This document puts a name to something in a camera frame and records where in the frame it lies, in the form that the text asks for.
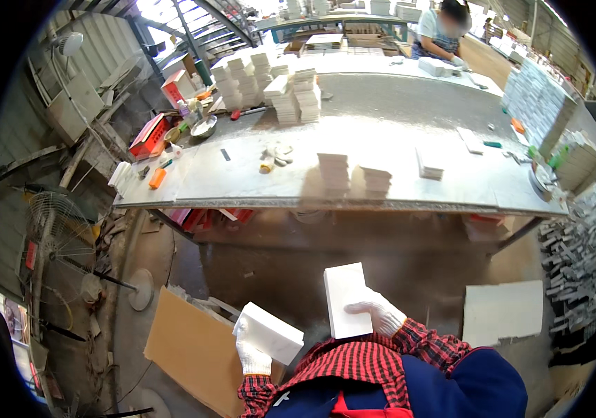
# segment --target metal bowl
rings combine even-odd
[[[197,139],[210,138],[216,130],[216,121],[217,118],[214,115],[204,118],[202,121],[193,125],[193,128],[191,128],[191,136]]]

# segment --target rag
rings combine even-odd
[[[267,148],[265,148],[265,155],[272,158],[276,165],[284,167],[286,164],[290,164],[293,162],[293,158],[287,155],[290,154],[292,151],[293,147],[290,145],[268,146]]]

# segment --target gloved hand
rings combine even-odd
[[[462,67],[463,71],[467,71],[467,69],[469,68],[467,66],[467,63],[465,61],[463,61],[462,58],[457,57],[457,56],[453,56],[453,58],[450,60],[452,63],[454,63],[454,65],[456,67]]]
[[[248,332],[249,325],[244,319],[241,319],[238,325],[238,339],[235,341],[235,347],[238,349],[238,355],[242,363],[242,373],[266,374],[270,376],[272,359],[269,355],[261,353],[247,342]]]
[[[385,297],[368,287],[362,292],[356,292],[354,299],[344,306],[345,312],[349,314],[369,312],[372,316],[372,329],[385,337],[393,337],[407,319],[407,316]]]

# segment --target plastic bottle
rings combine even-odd
[[[177,101],[177,107],[179,109],[179,114],[181,114],[181,118],[185,121],[189,120],[189,115],[191,114],[191,110],[189,110],[189,106],[184,103],[184,100]]]

